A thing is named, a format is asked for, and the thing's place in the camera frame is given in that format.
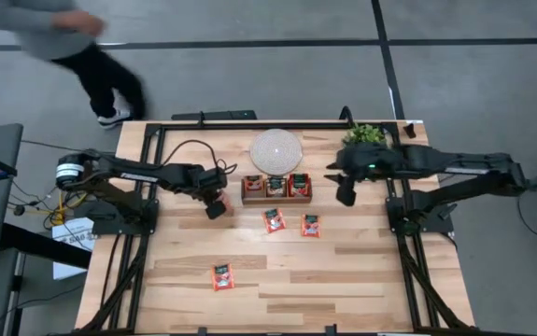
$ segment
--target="wooden box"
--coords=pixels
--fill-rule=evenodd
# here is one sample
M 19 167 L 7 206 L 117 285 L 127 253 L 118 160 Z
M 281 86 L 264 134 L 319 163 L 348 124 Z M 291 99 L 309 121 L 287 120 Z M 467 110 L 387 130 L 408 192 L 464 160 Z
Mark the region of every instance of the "wooden box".
M 312 202 L 312 179 L 307 178 L 308 181 L 308 195 L 307 196 L 294 196 L 291 197 L 289 194 L 289 178 L 284 177 L 285 181 L 285 196 L 283 197 L 274 197 L 267 195 L 266 182 L 267 179 L 263 180 L 264 188 L 262 193 L 256 191 L 246 193 L 246 179 L 241 179 L 241 201 L 244 205 L 251 204 L 301 204 L 301 203 L 310 203 Z

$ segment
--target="wooden tabletop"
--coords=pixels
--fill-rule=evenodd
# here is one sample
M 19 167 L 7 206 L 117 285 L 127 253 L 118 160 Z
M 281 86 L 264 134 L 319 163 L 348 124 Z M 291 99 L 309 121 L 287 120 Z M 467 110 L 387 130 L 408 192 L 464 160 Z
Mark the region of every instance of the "wooden tabletop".
M 117 156 L 138 161 L 145 122 L 122 127 Z M 268 233 L 261 212 L 267 206 L 243 206 L 240 181 L 259 171 L 248 149 L 261 131 L 170 131 L 166 157 L 188 139 L 206 141 L 217 157 L 238 163 L 229 175 L 226 191 L 235 208 L 234 217 L 209 220 L 204 205 L 185 195 L 159 189 L 161 213 L 151 236 L 136 332 L 321 332 L 336 323 L 339 331 L 409 331 L 411 322 L 397 244 L 389 231 L 384 182 L 356 185 L 357 201 L 345 207 L 335 200 L 336 184 L 323 177 L 341 148 L 343 131 L 293 131 L 301 141 L 304 159 L 295 170 L 312 177 L 314 198 L 310 204 L 281 205 L 287 229 Z M 417 138 L 403 132 L 403 143 L 428 144 L 423 124 L 416 125 Z M 150 161 L 153 157 L 152 144 Z M 187 144 L 172 162 L 214 165 L 206 147 Z M 121 188 L 131 182 L 114 180 Z M 435 189 L 436 176 L 413 181 L 413 189 Z M 320 238 L 300 234 L 302 214 L 321 216 Z M 473 323 L 455 247 L 437 233 L 423 234 L 431 281 L 451 309 L 468 324 Z M 85 325 L 100 307 L 106 266 L 114 236 L 95 244 L 79 307 L 76 327 Z M 112 290 L 119 268 L 117 248 Z M 210 270 L 231 263 L 235 288 L 215 292 Z M 422 324 L 427 325 L 422 292 Z M 124 295 L 121 320 L 124 326 L 131 292 Z

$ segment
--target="gray floor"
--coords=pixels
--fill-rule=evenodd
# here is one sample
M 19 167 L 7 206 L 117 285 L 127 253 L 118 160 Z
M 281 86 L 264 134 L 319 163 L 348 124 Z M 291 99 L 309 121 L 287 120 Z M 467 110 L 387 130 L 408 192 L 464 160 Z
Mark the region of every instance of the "gray floor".
M 276 38 L 376 38 L 369 0 L 91 0 L 109 23 L 101 41 L 168 42 Z M 389 38 L 537 37 L 537 0 L 381 0 Z M 0 32 L 0 44 L 14 44 Z M 405 115 L 424 119 L 442 150 L 511 153 L 537 174 L 537 46 L 391 48 Z M 378 47 L 174 49 L 112 52 L 146 80 L 151 119 L 199 110 L 255 109 L 261 119 L 323 119 L 349 105 L 356 118 L 391 119 Z M 71 75 L 20 52 L 0 51 L 0 124 L 24 138 L 112 150 Z M 19 183 L 44 194 L 61 150 L 23 145 Z M 537 193 L 523 199 L 537 230 Z M 537 333 L 537 237 L 515 200 L 481 197 L 453 215 L 475 320 L 482 329 Z M 8 216 L 41 231 L 41 217 Z M 50 264 L 30 259 L 22 301 L 69 289 Z M 25 310 L 22 335 L 72 328 L 80 293 Z

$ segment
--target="potted plant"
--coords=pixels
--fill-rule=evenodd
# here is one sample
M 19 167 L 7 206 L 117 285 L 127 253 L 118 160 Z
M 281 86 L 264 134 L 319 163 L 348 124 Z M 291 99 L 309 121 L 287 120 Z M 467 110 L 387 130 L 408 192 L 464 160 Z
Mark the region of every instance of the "potted plant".
M 377 127 L 355 124 L 355 126 L 353 126 L 353 128 L 349 130 L 346 136 L 343 138 L 343 144 L 345 146 L 355 145 L 364 142 L 383 143 L 384 134 L 382 134 L 382 132 L 380 132 Z

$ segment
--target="black cable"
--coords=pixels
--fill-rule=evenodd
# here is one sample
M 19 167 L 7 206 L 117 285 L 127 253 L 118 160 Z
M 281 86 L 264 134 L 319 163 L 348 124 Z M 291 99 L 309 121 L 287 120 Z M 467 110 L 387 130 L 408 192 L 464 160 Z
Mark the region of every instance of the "black cable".
M 108 266 L 106 267 L 106 276 L 104 278 L 104 286 L 102 287 L 102 298 L 100 299 L 100 309 L 104 306 L 106 298 L 106 287 L 108 287 L 108 279 L 110 278 L 110 269 L 112 268 L 112 261 L 115 258 L 115 251 L 117 250 L 117 243 L 119 242 L 120 234 L 117 234 L 115 242 L 112 244 L 112 249 L 110 250 L 110 258 L 108 259 Z
M 537 232 L 532 229 L 530 227 L 530 225 L 528 225 L 528 222 L 526 221 L 526 219 L 523 217 L 523 212 L 521 211 L 521 197 L 525 195 L 525 193 L 522 193 L 521 195 L 519 195 L 519 197 L 517 197 L 517 200 L 516 200 L 516 204 L 517 204 L 517 213 L 519 214 L 519 219 L 521 219 L 521 223 L 523 223 L 523 225 L 525 225 L 526 228 L 528 228 L 528 230 L 537 235 Z
M 30 202 L 26 202 L 24 201 L 23 199 L 20 199 L 19 197 L 13 195 L 12 193 L 10 194 L 10 196 L 18 201 L 21 202 L 21 204 L 16 204 L 16 203 L 12 203 L 12 202 L 8 202 L 9 204 L 11 205 L 14 205 L 14 206 L 31 206 L 33 208 L 35 208 L 36 210 L 40 210 L 40 208 L 38 208 L 37 206 L 39 204 L 42 204 L 44 205 L 48 210 L 52 211 L 52 209 L 50 209 L 50 207 L 46 204 L 46 199 L 51 195 L 52 192 L 54 192 L 57 187 L 54 186 L 43 198 L 40 198 L 39 196 L 37 195 L 34 195 L 34 194 L 30 194 L 30 193 L 27 193 L 25 192 L 25 190 L 23 190 L 15 181 L 12 181 L 13 185 L 15 185 L 15 187 L 17 187 L 17 189 L 23 193 L 25 196 L 28 196 L 28 197 L 33 197 L 33 198 L 36 198 L 37 201 L 30 201 Z
M 54 295 L 54 296 L 51 296 L 51 297 L 49 297 L 49 298 L 46 298 L 46 299 L 32 299 L 32 300 L 28 300 L 28 301 L 19 303 L 19 304 L 17 304 L 16 306 L 14 306 L 13 308 L 7 310 L 6 313 L 2 314 L 2 316 L 0 316 L 0 321 L 1 321 L 3 318 L 7 317 L 8 313 L 14 311 L 15 309 L 20 309 L 20 308 L 22 308 L 22 306 L 24 306 L 25 304 L 33 303 L 33 302 L 40 302 L 40 301 L 43 301 L 43 302 L 46 302 L 46 301 L 52 301 L 52 300 L 54 300 L 54 299 L 56 299 L 56 298 L 58 298 L 58 297 L 61 297 L 62 295 L 65 295 L 65 294 L 69 294 L 69 293 L 71 293 L 71 292 L 74 292 L 74 291 L 76 291 L 76 290 L 82 288 L 83 286 L 84 286 L 84 285 L 79 285 L 79 286 L 77 286 L 77 287 L 75 287 L 75 288 L 72 288 L 72 289 L 66 290 L 66 291 L 64 291 L 64 292 L 58 293 L 58 294 L 56 294 L 56 295 Z
M 51 144 L 45 144 L 45 143 L 41 143 L 41 142 L 37 142 L 37 141 L 32 141 L 32 140 L 21 140 L 23 143 L 26 143 L 26 144 L 32 144 L 32 145 L 38 145 L 38 146 L 43 146 L 43 147 L 50 147 L 50 148 L 57 148 L 57 149 L 64 149 L 64 150 L 70 150 L 70 151 L 81 151 L 81 149 L 74 149 L 74 148 L 71 148 L 71 147 L 63 147 L 63 146 L 58 146 L 58 145 L 51 145 Z
M 449 242 L 451 242 L 452 245 L 455 246 L 455 250 L 459 251 L 459 248 L 457 247 L 457 242 L 455 242 L 455 239 L 449 236 L 448 233 L 440 232 L 440 234 L 442 234 L 443 237 L 445 237 Z
M 29 205 L 29 202 L 26 202 L 26 201 L 20 199 L 19 197 L 15 196 L 15 195 L 13 195 L 13 194 L 10 194 L 10 197 L 12 197 L 12 198 L 14 198 L 15 200 L 21 202 L 20 205 L 23 205 L 23 206 L 27 206 L 27 205 Z
M 216 154 L 214 153 L 214 148 L 212 148 L 212 146 L 210 146 L 208 143 L 205 143 L 204 141 L 191 139 L 191 140 L 183 141 L 182 143 L 178 144 L 175 147 L 175 149 L 173 149 L 173 151 L 168 156 L 168 158 L 166 158 L 166 160 L 164 160 L 164 162 L 157 169 L 162 168 L 163 166 L 165 166 L 166 163 L 168 163 L 173 158 L 173 155 L 175 155 L 175 153 L 177 153 L 179 148 L 181 148 L 181 147 L 183 147 L 183 145 L 186 145 L 186 144 L 189 144 L 189 143 L 198 143 L 200 145 L 204 145 L 204 146 L 208 147 L 208 149 L 210 149 L 210 153 L 212 154 L 212 161 L 214 162 L 214 164 L 216 165 L 217 168 L 219 167 L 218 161 L 216 160 Z
M 79 238 L 77 238 L 77 236 L 69 229 L 68 226 L 66 226 L 66 223 L 64 223 L 64 228 L 69 231 L 69 233 L 71 233 L 71 235 L 73 236 L 73 238 L 75 238 L 75 240 L 81 245 L 81 247 L 83 247 L 84 249 L 86 249 L 87 251 L 89 252 L 92 252 L 87 246 L 85 246 L 80 240 Z
M 23 190 L 21 187 L 19 187 L 19 185 L 17 184 L 17 182 L 15 182 L 14 179 L 13 179 L 11 182 L 13 183 L 13 185 L 14 185 L 20 192 L 23 193 L 23 195 L 28 196 L 28 197 L 34 197 L 35 199 L 37 199 L 38 201 L 40 201 L 40 198 L 39 198 L 37 195 L 31 194 L 31 193 L 27 193 L 27 192 L 25 192 L 25 190 Z
M 69 202 L 71 202 L 73 199 L 79 197 L 79 194 L 76 193 L 76 192 L 67 192 L 65 195 L 64 195 L 64 200 L 63 200 L 63 207 L 64 208 L 68 208 L 68 209 L 75 209 L 76 206 L 79 206 L 87 201 L 83 201 L 75 206 L 70 206 L 69 205 Z M 61 215 L 61 216 L 64 216 L 64 217 L 68 217 L 67 214 L 63 214 L 63 213 L 59 213 L 59 209 L 60 209 L 60 206 L 57 205 L 54 209 L 50 209 L 49 210 L 51 211 L 45 218 L 44 218 L 44 221 L 42 221 L 42 227 L 45 229 L 45 230 L 52 230 L 52 227 L 54 226 L 54 223 L 52 223 L 52 220 L 54 220 L 57 216 Z M 77 240 L 77 237 L 73 234 L 73 232 L 69 231 L 69 233 L 71 233 L 75 239 Z
M 236 169 L 237 169 L 237 163 L 235 164 L 232 164 L 230 166 L 227 167 L 227 162 L 223 159 L 216 159 L 216 153 L 214 152 L 214 148 L 212 148 L 212 146 L 210 146 L 208 143 L 202 141 L 202 140 L 197 140 L 197 139 L 191 139 L 191 140 L 186 140 L 186 141 L 183 141 L 182 143 L 178 144 L 175 149 L 173 149 L 173 151 L 171 152 L 171 154 L 168 156 L 168 158 L 166 158 L 166 160 L 164 160 L 164 162 L 159 165 L 158 167 L 156 168 L 153 168 L 153 169 L 160 169 L 162 167 L 164 167 L 172 158 L 173 156 L 175 155 L 175 153 L 177 153 L 177 151 L 183 146 L 183 145 L 186 145 L 186 144 L 189 144 L 189 143 L 197 143 L 197 144 L 200 144 L 200 145 L 204 145 L 206 147 L 208 147 L 208 149 L 210 149 L 210 154 L 212 154 L 212 161 L 214 162 L 214 165 L 215 167 L 218 169 L 218 168 L 221 168 L 219 167 L 219 162 L 222 162 L 224 163 L 224 168 L 222 168 L 222 171 L 225 175 L 229 175 L 229 174 L 232 174 Z
M 41 142 L 32 141 L 32 140 L 21 140 L 21 141 L 26 144 L 32 144 L 32 145 L 38 145 L 38 146 L 50 147 L 50 148 L 56 148 L 56 149 L 63 149 L 63 150 L 69 150 L 69 151 L 76 151 L 76 152 L 81 152 L 81 151 L 86 150 L 86 149 L 75 149 L 71 147 L 51 145 L 51 144 L 41 143 Z M 113 154 L 113 155 L 115 154 L 114 151 L 99 151 L 99 150 L 96 150 L 96 151 L 102 154 Z

